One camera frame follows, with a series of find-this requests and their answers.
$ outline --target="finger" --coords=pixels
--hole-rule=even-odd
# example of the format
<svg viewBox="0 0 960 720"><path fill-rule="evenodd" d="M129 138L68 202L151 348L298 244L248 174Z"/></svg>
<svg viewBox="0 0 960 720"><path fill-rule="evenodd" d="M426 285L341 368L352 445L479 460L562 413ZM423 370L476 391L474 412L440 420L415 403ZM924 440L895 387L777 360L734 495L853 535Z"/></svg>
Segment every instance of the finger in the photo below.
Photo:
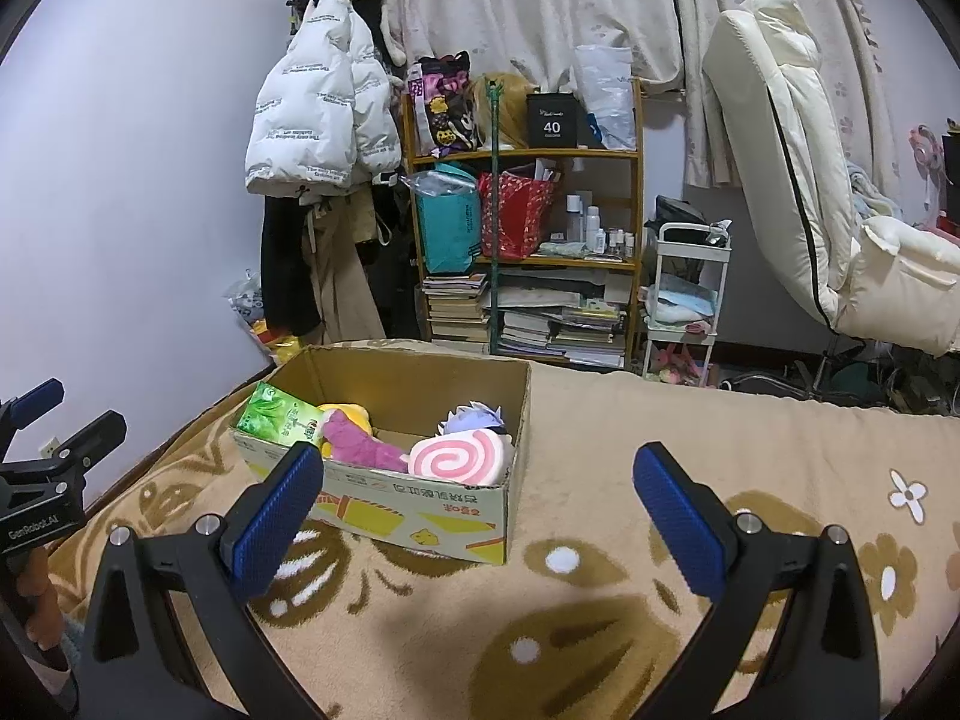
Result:
<svg viewBox="0 0 960 720"><path fill-rule="evenodd" d="M45 593L50 586L50 575L47 572L47 551L37 547L30 552L27 566L23 573L16 578L16 591L24 598L32 598Z"/></svg>
<svg viewBox="0 0 960 720"><path fill-rule="evenodd" d="M27 638L41 650L56 647L64 636L64 615L56 604L56 590L50 584L37 598L37 609L27 620Z"/></svg>

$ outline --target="white utility cart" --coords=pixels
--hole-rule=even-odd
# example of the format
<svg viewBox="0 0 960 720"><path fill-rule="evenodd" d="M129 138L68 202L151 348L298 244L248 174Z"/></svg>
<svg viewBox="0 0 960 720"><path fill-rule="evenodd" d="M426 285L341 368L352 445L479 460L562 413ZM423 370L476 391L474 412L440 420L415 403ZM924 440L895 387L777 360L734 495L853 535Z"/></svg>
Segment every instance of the white utility cart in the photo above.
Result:
<svg viewBox="0 0 960 720"><path fill-rule="evenodd" d="M707 234L708 238L717 240L717 245L708 244L684 244L683 242L671 241L671 233L676 231L697 231ZM723 291L727 285L727 267L730 264L730 233L726 227L716 224L690 224L681 221L671 221L666 223L659 230L659 236L654 243L656 247L656 279L650 285L653 290L653 296L650 304L656 309L659 298L659 286L661 277L664 275L664 257L683 257L688 260L704 260L707 262L717 262L721 264L720 286L716 291L716 300L713 302L713 319L710 323L710 329L707 333L688 333L677 327L670 327L658 324L654 317L649 314L646 317L647 343L643 353L643 370L640 376L645 377L650 370L650 355L653 350L654 341L666 341L666 343L691 343L696 346L705 346L707 348L707 357L704 359L704 370L700 376L700 386L707 383L707 370L709 369L710 356L713 353L713 344L717 338L717 322L720 319L720 306L723 304Z"/></svg>

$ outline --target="white puffer jacket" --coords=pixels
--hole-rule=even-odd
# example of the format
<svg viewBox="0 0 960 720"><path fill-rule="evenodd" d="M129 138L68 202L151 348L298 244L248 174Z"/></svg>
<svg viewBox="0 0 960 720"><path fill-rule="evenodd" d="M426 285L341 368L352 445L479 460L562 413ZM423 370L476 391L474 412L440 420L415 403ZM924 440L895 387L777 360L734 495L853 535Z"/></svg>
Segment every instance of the white puffer jacket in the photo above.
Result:
<svg viewBox="0 0 960 720"><path fill-rule="evenodd" d="M310 0L263 82L247 148L247 191L301 203L350 194L400 165L391 84L355 0Z"/></svg>

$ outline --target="electric outlet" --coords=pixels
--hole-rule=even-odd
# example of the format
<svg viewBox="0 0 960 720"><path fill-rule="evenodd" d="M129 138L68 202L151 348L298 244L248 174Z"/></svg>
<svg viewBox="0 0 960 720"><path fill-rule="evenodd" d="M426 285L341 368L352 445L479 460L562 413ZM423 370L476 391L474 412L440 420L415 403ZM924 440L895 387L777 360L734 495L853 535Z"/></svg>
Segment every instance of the electric outlet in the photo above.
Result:
<svg viewBox="0 0 960 720"><path fill-rule="evenodd" d="M54 456L56 447L60 446L61 444L62 441L60 439L58 439L56 436L52 437L49 442L46 442L45 445L40 447L40 456L45 460L49 460L52 456Z"/></svg>

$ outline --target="white flower pattern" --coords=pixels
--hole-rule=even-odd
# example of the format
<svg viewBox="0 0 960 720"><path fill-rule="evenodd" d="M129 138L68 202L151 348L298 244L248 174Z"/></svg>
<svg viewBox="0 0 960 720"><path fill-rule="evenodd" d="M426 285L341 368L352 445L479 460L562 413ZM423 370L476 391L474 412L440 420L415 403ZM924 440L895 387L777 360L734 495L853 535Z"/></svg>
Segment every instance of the white flower pattern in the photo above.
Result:
<svg viewBox="0 0 960 720"><path fill-rule="evenodd" d="M909 507L913 521L918 525L923 525L923 506L920 505L920 498L926 495L926 485L923 482L906 483L896 469L890 469L890 478L893 480L894 490L890 493L890 505L894 509Z"/></svg>

